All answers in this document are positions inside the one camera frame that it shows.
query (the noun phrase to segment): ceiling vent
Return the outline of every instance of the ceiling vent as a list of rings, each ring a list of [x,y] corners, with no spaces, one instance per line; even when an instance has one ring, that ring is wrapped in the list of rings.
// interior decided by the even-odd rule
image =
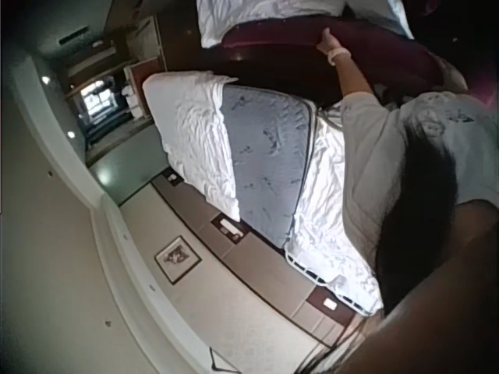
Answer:
[[[59,44],[64,45],[66,43],[69,43],[73,39],[80,37],[81,35],[85,34],[86,32],[88,32],[88,26],[82,27],[81,29],[75,31],[74,33],[72,33],[70,35],[66,35],[62,39],[59,39]]]

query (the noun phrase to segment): picture frame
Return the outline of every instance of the picture frame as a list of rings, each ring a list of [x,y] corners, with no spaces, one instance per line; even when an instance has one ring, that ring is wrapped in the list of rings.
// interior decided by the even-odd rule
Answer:
[[[201,262],[199,255],[182,236],[164,247],[154,259],[172,285],[177,284]]]

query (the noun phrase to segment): bracelet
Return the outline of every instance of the bracelet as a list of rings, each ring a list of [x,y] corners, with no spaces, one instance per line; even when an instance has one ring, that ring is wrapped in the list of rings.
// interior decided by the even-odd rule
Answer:
[[[350,53],[350,51],[346,48],[335,48],[335,49],[332,49],[330,50],[328,53],[327,53],[327,61],[332,65],[336,65],[333,61],[333,58],[335,58],[336,56],[339,56],[339,55],[348,55],[349,57],[352,57],[352,54]]]

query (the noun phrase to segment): pillow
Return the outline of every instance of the pillow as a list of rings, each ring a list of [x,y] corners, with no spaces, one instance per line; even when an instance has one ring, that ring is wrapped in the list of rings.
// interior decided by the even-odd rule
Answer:
[[[375,25],[414,39],[402,0],[346,0],[356,18],[367,19]]]

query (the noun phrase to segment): white bed sheet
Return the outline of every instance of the white bed sheet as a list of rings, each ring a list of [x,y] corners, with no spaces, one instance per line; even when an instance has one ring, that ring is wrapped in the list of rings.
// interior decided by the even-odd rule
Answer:
[[[344,7],[345,0],[197,0],[201,45],[219,44],[240,23],[311,14],[340,16]]]
[[[153,74],[143,84],[170,165],[235,221],[239,202],[225,128],[222,89],[237,79],[211,72]]]
[[[382,304],[378,283],[343,228],[345,143],[339,104],[327,120],[317,119],[317,133],[295,225],[285,251],[325,282],[335,294],[350,298],[367,312]]]

